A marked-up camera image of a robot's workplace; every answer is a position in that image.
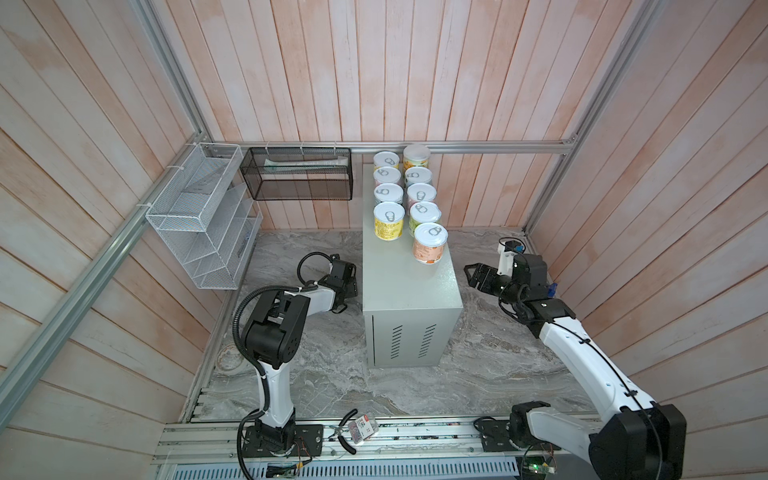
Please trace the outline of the blue label can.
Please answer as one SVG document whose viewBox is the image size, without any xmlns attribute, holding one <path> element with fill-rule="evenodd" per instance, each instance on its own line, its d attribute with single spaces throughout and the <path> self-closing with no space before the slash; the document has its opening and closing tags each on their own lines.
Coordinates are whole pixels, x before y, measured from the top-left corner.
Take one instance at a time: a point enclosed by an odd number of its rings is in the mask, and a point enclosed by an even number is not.
<svg viewBox="0 0 768 480">
<path fill-rule="evenodd" d="M 404 190 L 397 183 L 381 183 L 374 188 L 374 199 L 377 204 L 391 202 L 401 204 Z"/>
</svg>

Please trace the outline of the teal label can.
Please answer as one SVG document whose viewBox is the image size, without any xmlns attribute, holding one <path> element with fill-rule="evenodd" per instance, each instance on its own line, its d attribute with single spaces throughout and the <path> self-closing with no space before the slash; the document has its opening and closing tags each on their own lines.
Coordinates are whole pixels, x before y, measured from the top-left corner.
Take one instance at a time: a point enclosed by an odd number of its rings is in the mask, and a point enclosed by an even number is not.
<svg viewBox="0 0 768 480">
<path fill-rule="evenodd" d="M 427 167 L 414 166 L 404 172 L 404 180 L 407 186 L 413 184 L 432 184 L 433 174 Z"/>
</svg>

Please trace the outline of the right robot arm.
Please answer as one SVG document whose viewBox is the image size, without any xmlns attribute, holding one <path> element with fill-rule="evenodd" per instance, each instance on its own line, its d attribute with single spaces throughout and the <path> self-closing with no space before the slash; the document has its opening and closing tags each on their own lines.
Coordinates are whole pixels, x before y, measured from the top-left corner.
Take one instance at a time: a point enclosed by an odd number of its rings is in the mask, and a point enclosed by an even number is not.
<svg viewBox="0 0 768 480">
<path fill-rule="evenodd" d="M 556 297 L 541 256 L 504 250 L 498 266 L 469 264 L 464 273 L 470 287 L 495 297 L 504 314 L 557 355 L 600 417 L 587 422 L 547 402 L 517 404 L 508 421 L 511 445 L 557 446 L 588 462 L 601 479 L 681 478 L 684 415 L 655 401 L 608 358 Z"/>
</svg>

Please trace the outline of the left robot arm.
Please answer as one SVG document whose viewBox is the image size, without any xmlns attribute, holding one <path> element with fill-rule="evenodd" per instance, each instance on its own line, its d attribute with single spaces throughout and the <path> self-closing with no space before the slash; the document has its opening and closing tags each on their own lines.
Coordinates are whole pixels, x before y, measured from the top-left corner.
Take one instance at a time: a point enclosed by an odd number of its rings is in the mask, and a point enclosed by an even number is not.
<svg viewBox="0 0 768 480">
<path fill-rule="evenodd" d="M 258 374 L 262 403 L 238 425 L 240 463 L 259 457 L 321 454 L 324 426 L 296 420 L 290 394 L 291 361 L 296 356 L 308 317 L 347 309 L 357 296 L 356 265 L 339 255 L 317 254 L 329 263 L 318 280 L 301 279 L 299 286 L 271 285 L 244 298 L 235 310 L 232 337 L 237 351 Z"/>
</svg>

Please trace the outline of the orange yellow label can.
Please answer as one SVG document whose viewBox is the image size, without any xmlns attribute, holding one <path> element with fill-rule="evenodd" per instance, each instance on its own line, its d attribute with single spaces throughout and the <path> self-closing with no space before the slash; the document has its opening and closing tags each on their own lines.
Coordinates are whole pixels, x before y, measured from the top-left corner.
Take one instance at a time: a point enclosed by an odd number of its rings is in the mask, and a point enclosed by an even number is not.
<svg viewBox="0 0 768 480">
<path fill-rule="evenodd" d="M 403 165 L 407 171 L 414 167 L 428 168 L 431 157 L 430 149 L 424 144 L 410 144 L 403 150 Z"/>
</svg>

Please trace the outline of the light pink label can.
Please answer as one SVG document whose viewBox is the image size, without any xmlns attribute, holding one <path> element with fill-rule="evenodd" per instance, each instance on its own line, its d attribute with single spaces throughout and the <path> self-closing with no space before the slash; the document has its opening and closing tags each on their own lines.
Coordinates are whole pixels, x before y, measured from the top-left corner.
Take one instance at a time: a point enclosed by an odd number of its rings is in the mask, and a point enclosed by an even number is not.
<svg viewBox="0 0 768 480">
<path fill-rule="evenodd" d="M 433 202 L 437 196 L 437 190 L 428 183 L 414 183 L 407 188 L 408 205 L 418 202 Z"/>
</svg>

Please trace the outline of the green label can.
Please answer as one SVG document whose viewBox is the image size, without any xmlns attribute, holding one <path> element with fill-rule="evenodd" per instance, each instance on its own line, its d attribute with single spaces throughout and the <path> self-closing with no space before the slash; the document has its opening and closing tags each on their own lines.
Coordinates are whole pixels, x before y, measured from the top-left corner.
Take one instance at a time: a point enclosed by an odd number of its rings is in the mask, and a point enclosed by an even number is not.
<svg viewBox="0 0 768 480">
<path fill-rule="evenodd" d="M 424 223 L 440 223 L 442 212 L 433 202 L 416 202 L 409 210 L 409 229 L 415 233 L 418 226 Z"/>
</svg>

